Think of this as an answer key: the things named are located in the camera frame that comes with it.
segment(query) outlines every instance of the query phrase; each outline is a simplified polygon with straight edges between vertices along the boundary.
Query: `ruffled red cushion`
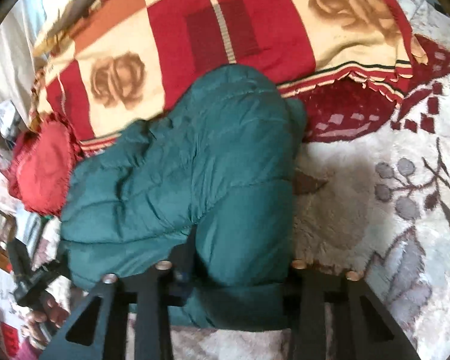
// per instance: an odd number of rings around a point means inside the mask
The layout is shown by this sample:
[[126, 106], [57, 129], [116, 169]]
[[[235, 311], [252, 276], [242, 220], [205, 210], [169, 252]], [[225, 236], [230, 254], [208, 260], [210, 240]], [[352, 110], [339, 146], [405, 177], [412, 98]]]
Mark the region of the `ruffled red cushion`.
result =
[[60, 115], [51, 114], [39, 134], [27, 133], [17, 142], [8, 191], [22, 200], [27, 211], [60, 216], [71, 173], [81, 159], [71, 126]]

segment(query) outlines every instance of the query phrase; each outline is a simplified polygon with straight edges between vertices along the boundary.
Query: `black metal frame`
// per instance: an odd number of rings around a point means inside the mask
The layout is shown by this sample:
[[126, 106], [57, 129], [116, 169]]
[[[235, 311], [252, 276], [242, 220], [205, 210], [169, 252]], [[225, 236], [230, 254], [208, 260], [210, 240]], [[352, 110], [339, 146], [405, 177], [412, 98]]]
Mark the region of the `black metal frame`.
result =
[[[173, 360], [168, 307], [185, 305], [193, 288], [196, 226], [186, 243], [144, 273], [118, 278], [107, 274], [58, 331], [43, 326], [50, 342], [40, 360], [123, 360], [128, 311], [137, 305], [136, 360]], [[31, 272], [26, 247], [18, 240], [8, 251], [16, 273], [18, 304], [41, 307], [53, 278], [66, 260]], [[315, 270], [291, 269], [283, 284], [283, 312], [292, 328], [289, 360], [326, 358], [325, 303], [334, 305], [337, 360], [419, 360], [407, 337], [364, 280]]]

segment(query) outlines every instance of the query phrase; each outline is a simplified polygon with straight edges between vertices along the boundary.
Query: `screw head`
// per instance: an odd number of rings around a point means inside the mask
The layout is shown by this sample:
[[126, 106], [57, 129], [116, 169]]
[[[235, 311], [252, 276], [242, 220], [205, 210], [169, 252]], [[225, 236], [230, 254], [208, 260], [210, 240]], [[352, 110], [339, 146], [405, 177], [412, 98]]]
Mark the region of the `screw head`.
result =
[[355, 271], [348, 271], [345, 274], [345, 277], [347, 280], [350, 280], [350, 281], [359, 281], [362, 278], [362, 275]]
[[305, 261], [303, 261], [302, 259], [294, 259], [294, 261], [292, 261], [292, 268], [305, 269], [307, 268], [307, 264], [305, 264]]
[[163, 259], [162, 261], [157, 262], [157, 264], [155, 264], [155, 268], [157, 268], [159, 271], [168, 271], [169, 269], [171, 269], [173, 266], [173, 264], [168, 261]]
[[104, 277], [102, 277], [102, 282], [105, 284], [113, 284], [116, 283], [118, 280], [118, 276], [116, 274], [106, 274]]

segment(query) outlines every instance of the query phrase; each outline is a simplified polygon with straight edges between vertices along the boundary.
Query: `maroon fabric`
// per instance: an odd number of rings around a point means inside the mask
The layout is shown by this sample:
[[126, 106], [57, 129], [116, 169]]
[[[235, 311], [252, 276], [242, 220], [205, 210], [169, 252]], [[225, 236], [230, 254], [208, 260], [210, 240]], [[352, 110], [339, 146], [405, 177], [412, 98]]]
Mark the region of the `maroon fabric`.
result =
[[[404, 98], [398, 116], [392, 115], [395, 103], [388, 101], [380, 92], [375, 92], [349, 79], [337, 80], [333, 84], [317, 86], [311, 91], [298, 94], [305, 103], [308, 123], [305, 140], [308, 142], [335, 142], [354, 140], [377, 131], [390, 122], [393, 130], [402, 128], [417, 132], [419, 128], [435, 131], [433, 115], [439, 112], [442, 85], [434, 79], [450, 74], [450, 51], [432, 40], [416, 35], [428, 56], [428, 64], [419, 64], [414, 59], [414, 77], [411, 92]], [[428, 98], [428, 115], [423, 115], [420, 125], [407, 118], [410, 110]]]
[[59, 79], [56, 78], [46, 86], [46, 99], [51, 105], [53, 112], [65, 117], [62, 109], [63, 98], [62, 87], [60, 86]]
[[252, 20], [243, 0], [220, 3], [237, 61], [260, 52]]
[[27, 211], [60, 216], [71, 173], [82, 158], [70, 125], [60, 115], [51, 114], [38, 135], [19, 142], [8, 192]]
[[15, 356], [13, 360], [37, 360], [41, 354], [42, 351], [34, 348], [27, 339], [23, 342], [17, 356]]
[[217, 65], [228, 63], [227, 54], [221, 44], [222, 34], [213, 7], [205, 7], [185, 17], [190, 35], [190, 47], [197, 74], [212, 70]]
[[196, 40], [203, 44], [203, 50], [211, 53], [210, 58], [218, 58], [214, 61], [218, 65], [213, 67], [220, 66], [224, 61], [223, 54], [215, 50], [221, 47], [224, 53], [221, 36], [216, 39], [215, 31], [206, 23], [203, 24], [205, 29], [201, 36], [202, 33], [197, 32], [200, 28], [194, 25], [193, 14], [207, 8], [211, 8], [210, 0], [160, 0], [147, 8], [160, 59], [162, 83], [166, 88], [166, 109], [173, 108], [176, 100], [200, 75], [197, 71], [205, 66], [202, 54], [196, 50]]

